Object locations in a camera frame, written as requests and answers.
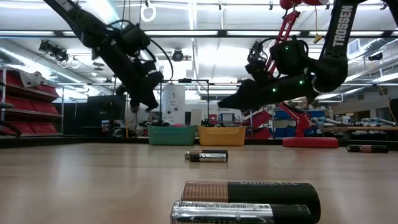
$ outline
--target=aa battery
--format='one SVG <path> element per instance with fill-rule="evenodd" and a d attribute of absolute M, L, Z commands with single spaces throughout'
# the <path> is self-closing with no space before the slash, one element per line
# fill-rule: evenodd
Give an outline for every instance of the aa battery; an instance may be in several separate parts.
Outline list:
<path fill-rule="evenodd" d="M 192 202 L 306 205 L 310 210 L 314 223 L 319 222 L 321 217 L 319 197 L 311 184 L 187 181 L 181 200 Z"/>
<path fill-rule="evenodd" d="M 367 153 L 388 153 L 387 146 L 362 146 L 362 145 L 349 145 L 346 147 L 348 152 L 367 152 Z"/>
<path fill-rule="evenodd" d="M 176 201 L 173 204 L 170 223 L 312 224 L 313 222 L 305 205 Z"/>
<path fill-rule="evenodd" d="M 226 162 L 228 157 L 223 153 L 190 153 L 191 162 Z"/>
<path fill-rule="evenodd" d="M 189 150 L 185 152 L 185 159 L 189 159 L 189 154 L 199 154 L 199 153 L 217 153 L 217 154 L 226 154 L 226 157 L 228 159 L 228 150 L 212 150 L 212 149 L 194 149 L 194 150 Z"/>

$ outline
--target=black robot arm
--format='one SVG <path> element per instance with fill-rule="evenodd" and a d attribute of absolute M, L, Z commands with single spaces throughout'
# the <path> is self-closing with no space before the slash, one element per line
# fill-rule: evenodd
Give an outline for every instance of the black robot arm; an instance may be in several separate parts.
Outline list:
<path fill-rule="evenodd" d="M 357 6 L 362 2 L 364 1 L 334 1 L 328 33 L 318 60 L 308 57 L 308 46 L 302 40 L 293 38 L 276 44 L 270 48 L 271 60 L 274 60 L 278 71 L 287 76 L 273 78 L 272 69 L 259 72 L 257 65 L 263 62 L 249 62 L 246 70 L 254 80 L 244 80 L 235 94 L 223 99 L 218 105 L 224 108 L 255 110 L 264 105 L 302 96 L 306 96 L 311 103 L 319 93 L 337 89 L 348 75 L 348 40 Z M 386 3 L 398 24 L 398 2 L 388 0 Z M 261 75 L 270 78 L 266 78 L 264 82 L 264 79 L 258 78 Z"/>
<path fill-rule="evenodd" d="M 148 110 L 158 106 L 153 89 L 163 80 L 163 75 L 160 72 L 148 74 L 147 68 L 154 66 L 144 66 L 137 57 L 140 50 L 147 50 L 150 44 L 150 38 L 139 25 L 127 21 L 129 24 L 125 28 L 117 29 L 71 0 L 44 1 L 68 23 L 84 46 L 93 49 L 93 55 L 104 60 L 135 100 L 147 105 Z"/>

